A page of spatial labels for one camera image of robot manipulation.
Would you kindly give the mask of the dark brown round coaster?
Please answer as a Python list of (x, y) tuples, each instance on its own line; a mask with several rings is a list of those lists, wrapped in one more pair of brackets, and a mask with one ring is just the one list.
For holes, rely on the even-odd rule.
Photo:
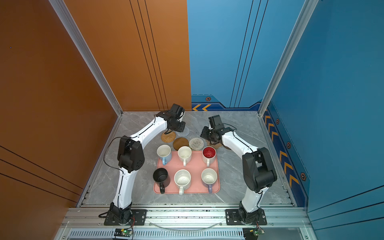
[(227, 150), (231, 150), (231, 148), (228, 148), (228, 147), (224, 146), (222, 143), (217, 143), (216, 145), (214, 145), (215, 149), (219, 149), (220, 147), (223, 147), (223, 148), (225, 148)]

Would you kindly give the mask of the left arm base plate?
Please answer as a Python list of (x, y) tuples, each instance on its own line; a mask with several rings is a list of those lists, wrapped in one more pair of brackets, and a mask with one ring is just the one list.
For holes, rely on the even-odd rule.
[(111, 211), (107, 212), (104, 225), (105, 226), (143, 226), (147, 217), (146, 209), (130, 210), (128, 217), (122, 219), (116, 217)]

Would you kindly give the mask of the woven orange round coaster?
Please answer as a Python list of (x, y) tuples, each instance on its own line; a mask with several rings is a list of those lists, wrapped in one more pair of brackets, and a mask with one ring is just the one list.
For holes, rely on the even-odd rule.
[(175, 132), (170, 132), (170, 133), (163, 133), (161, 135), (161, 140), (164, 143), (171, 143), (176, 139), (176, 133)]

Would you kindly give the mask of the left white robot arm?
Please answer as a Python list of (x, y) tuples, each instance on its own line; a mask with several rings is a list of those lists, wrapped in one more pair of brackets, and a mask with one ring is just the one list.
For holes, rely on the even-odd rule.
[(106, 216), (105, 226), (132, 225), (132, 194), (138, 170), (145, 163), (144, 148), (158, 134), (164, 131), (183, 132), (185, 109), (173, 104), (169, 110), (154, 115), (153, 120), (131, 136), (122, 136), (118, 148), (120, 171), (117, 192), (109, 210), (99, 215)]

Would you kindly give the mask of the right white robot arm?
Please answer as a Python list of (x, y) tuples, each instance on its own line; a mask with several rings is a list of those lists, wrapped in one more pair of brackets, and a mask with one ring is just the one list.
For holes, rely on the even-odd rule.
[(229, 225), (267, 225), (261, 200), (277, 180), (276, 169), (267, 148), (259, 148), (243, 140), (234, 129), (225, 127), (219, 115), (209, 117), (210, 125), (204, 127), (201, 138), (212, 144), (222, 144), (242, 160), (243, 177), (247, 185), (245, 196), (236, 214), (230, 214)]

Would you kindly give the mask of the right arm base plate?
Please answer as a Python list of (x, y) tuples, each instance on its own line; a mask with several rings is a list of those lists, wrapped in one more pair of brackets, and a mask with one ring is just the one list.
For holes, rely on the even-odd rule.
[(257, 209), (252, 213), (247, 213), (243, 209), (226, 209), (226, 223), (234, 225), (259, 225), (266, 226), (267, 217), (263, 209)]

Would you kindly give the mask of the white mug purple handle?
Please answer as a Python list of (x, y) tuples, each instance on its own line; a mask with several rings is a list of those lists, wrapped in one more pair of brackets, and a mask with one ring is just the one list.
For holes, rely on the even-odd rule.
[(203, 185), (208, 189), (209, 194), (213, 192), (213, 186), (218, 180), (218, 174), (214, 169), (206, 168), (202, 171), (201, 179)]

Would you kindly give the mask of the black mug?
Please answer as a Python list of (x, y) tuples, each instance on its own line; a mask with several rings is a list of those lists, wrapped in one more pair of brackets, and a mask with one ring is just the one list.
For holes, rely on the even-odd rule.
[(165, 168), (156, 169), (153, 173), (155, 184), (159, 187), (160, 194), (165, 194), (166, 187), (169, 186), (171, 179)]

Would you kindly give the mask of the white mug blue handle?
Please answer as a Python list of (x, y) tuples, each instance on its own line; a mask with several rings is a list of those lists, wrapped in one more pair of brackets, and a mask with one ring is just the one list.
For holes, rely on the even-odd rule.
[(161, 145), (157, 149), (157, 155), (165, 166), (172, 160), (172, 149), (168, 145)]

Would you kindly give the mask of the grey round patterned coaster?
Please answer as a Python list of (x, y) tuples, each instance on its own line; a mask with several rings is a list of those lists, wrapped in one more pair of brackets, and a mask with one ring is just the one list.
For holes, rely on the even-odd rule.
[(178, 135), (183, 138), (188, 136), (189, 134), (190, 134), (190, 129), (187, 126), (185, 126), (184, 130), (181, 133), (178, 133)]

